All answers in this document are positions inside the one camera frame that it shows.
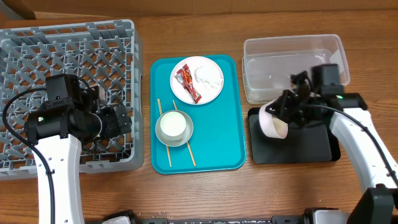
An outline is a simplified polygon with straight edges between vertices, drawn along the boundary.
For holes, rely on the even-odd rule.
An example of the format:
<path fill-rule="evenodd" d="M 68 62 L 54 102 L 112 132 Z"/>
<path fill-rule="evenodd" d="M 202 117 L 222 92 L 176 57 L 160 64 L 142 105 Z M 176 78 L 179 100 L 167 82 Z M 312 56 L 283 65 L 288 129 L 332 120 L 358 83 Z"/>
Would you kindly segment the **small white bowl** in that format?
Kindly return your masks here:
<path fill-rule="evenodd" d="M 288 133 L 288 124 L 266 111 L 274 100 L 264 104 L 259 110 L 259 124 L 265 136 L 275 139 L 285 139 Z"/>

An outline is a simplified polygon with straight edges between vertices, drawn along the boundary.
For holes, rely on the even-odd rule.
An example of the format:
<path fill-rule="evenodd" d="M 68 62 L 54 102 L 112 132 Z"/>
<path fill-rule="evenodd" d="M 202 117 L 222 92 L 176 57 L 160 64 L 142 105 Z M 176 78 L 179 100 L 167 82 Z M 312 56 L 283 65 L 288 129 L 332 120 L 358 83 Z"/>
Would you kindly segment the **wooden chopstick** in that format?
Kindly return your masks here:
<path fill-rule="evenodd" d="M 162 116 L 163 112 L 162 112 L 162 106 L 161 106 L 161 102 L 160 102 L 159 98 L 157 99 L 157 103 L 158 103 L 160 116 Z M 169 166 L 172 167 L 172 161 L 171 161 L 171 157 L 170 157 L 169 147 L 167 145 L 165 145 L 165 148 L 166 148 L 166 151 L 167 151 L 167 157 L 168 157 L 168 160 L 169 160 Z"/>
<path fill-rule="evenodd" d="M 174 101 L 174 100 L 172 100 L 172 101 L 173 101 L 173 104 L 174 104 L 174 108 L 175 108 L 175 110 L 178 110 L 178 108 L 177 108 L 177 105 L 176 105 L 175 101 Z M 196 162 L 195 162 L 195 158 L 194 158 L 194 155 L 193 155 L 193 152 L 192 152 L 192 149 L 191 149 L 191 146 L 190 146 L 190 143 L 189 143 L 189 141 L 187 141 L 187 147 L 188 147 L 188 151 L 189 151 L 189 153 L 190 153 L 190 157 L 191 157 L 191 159 L 192 159 L 192 162 L 193 162 L 193 166 L 194 166 L 194 167 L 196 167 L 196 166 L 197 166 L 197 164 L 196 164 Z"/>

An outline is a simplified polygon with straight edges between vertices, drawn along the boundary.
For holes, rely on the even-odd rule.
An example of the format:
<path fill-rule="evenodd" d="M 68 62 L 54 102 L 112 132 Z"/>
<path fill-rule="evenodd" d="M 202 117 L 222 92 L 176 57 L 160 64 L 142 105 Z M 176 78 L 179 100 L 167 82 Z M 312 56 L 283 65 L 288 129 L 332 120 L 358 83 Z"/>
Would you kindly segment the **white tissue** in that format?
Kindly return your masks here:
<path fill-rule="evenodd" d="M 219 88 L 223 79 L 220 74 L 210 67 L 201 66 L 195 70 L 196 81 L 201 83 L 207 90 L 211 88 Z"/>

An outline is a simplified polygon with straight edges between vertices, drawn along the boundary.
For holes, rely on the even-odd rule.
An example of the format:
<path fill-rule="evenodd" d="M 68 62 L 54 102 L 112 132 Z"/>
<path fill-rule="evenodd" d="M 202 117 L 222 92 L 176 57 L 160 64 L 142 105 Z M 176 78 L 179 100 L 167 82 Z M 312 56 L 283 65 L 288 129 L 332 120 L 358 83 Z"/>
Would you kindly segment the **large white round plate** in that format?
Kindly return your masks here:
<path fill-rule="evenodd" d="M 180 70 L 185 64 L 188 65 L 190 72 L 192 74 L 194 88 L 199 92 L 199 94 L 201 94 L 201 99 L 197 104 L 193 102 L 188 92 L 177 81 L 175 77 L 177 71 Z M 219 86 L 219 88 L 211 88 L 210 90 L 207 90 L 201 83 L 196 81 L 195 70 L 201 66 L 206 66 L 215 69 L 220 74 L 220 77 L 223 79 L 223 82 Z M 173 94 L 182 102 L 188 103 L 190 105 L 203 105 L 213 101 L 221 93 L 223 85 L 224 85 L 224 75 L 220 66 L 214 60 L 209 59 L 208 57 L 194 56 L 182 59 L 176 64 L 176 66 L 174 66 L 170 75 L 170 87 L 172 89 Z"/>

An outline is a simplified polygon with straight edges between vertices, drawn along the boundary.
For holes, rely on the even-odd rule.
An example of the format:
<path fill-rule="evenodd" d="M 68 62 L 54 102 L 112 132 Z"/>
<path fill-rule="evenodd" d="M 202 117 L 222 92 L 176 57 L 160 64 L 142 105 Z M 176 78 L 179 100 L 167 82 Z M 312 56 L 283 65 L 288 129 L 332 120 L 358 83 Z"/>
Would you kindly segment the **white cup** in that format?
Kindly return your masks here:
<path fill-rule="evenodd" d="M 160 129 L 168 139 L 181 139 L 186 127 L 184 115 L 177 111 L 164 113 L 160 119 Z"/>

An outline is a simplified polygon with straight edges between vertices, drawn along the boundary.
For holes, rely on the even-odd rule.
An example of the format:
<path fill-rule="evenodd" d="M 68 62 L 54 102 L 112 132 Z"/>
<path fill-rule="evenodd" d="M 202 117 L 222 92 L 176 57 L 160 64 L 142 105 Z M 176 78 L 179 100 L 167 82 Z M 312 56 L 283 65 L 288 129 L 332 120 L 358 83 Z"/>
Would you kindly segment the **grey shallow bowl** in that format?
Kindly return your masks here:
<path fill-rule="evenodd" d="M 177 140 L 168 139 L 160 129 L 160 119 L 162 116 L 160 116 L 160 118 L 157 120 L 157 122 L 155 124 L 155 134 L 161 143 L 163 143 L 169 147 L 179 147 L 179 146 L 186 144 L 187 141 L 189 141 L 189 139 L 191 138 L 191 136 L 193 134 L 193 121 L 189 117 L 189 115 L 184 113 L 183 111 L 179 111 L 179 110 L 171 110 L 171 111 L 180 112 L 181 114 L 184 115 L 184 117 L 186 119 L 187 127 L 183 134 L 183 137 L 181 139 L 177 139 Z"/>

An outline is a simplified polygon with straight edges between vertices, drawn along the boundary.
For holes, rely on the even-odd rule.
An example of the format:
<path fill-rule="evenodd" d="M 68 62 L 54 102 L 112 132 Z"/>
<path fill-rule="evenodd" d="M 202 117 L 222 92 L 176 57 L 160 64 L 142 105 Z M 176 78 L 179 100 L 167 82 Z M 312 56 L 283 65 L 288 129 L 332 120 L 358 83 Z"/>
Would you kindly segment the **red snack wrapper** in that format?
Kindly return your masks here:
<path fill-rule="evenodd" d="M 185 64 L 176 74 L 177 81 L 184 87 L 188 92 L 193 102 L 197 104 L 201 99 L 201 94 L 194 88 L 193 79 L 190 69 L 187 64 Z"/>

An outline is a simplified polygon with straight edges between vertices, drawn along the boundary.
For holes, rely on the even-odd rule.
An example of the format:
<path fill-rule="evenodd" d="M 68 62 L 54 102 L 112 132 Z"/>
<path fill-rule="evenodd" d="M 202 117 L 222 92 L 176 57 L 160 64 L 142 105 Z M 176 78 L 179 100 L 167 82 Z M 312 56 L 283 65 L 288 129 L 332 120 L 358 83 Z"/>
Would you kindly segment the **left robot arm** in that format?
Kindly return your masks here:
<path fill-rule="evenodd" d="M 76 75 L 45 80 L 47 101 L 31 112 L 24 125 L 36 149 L 40 223 L 83 223 L 79 180 L 84 145 L 131 132 L 124 105 L 101 106 L 98 86 L 82 88 Z"/>

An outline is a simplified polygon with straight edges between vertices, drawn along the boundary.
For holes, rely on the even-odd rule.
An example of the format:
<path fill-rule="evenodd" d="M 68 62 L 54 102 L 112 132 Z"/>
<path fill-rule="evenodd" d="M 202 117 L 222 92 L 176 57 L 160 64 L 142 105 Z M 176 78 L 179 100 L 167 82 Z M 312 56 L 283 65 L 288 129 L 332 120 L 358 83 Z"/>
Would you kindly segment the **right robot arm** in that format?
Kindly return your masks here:
<path fill-rule="evenodd" d="M 337 64 L 291 75 L 293 90 L 261 107 L 259 124 L 269 138 L 287 137 L 288 124 L 323 121 L 342 143 L 361 183 L 363 195 L 351 213 L 308 208 L 301 223 L 397 223 L 397 162 L 378 135 L 359 93 L 345 93 Z"/>

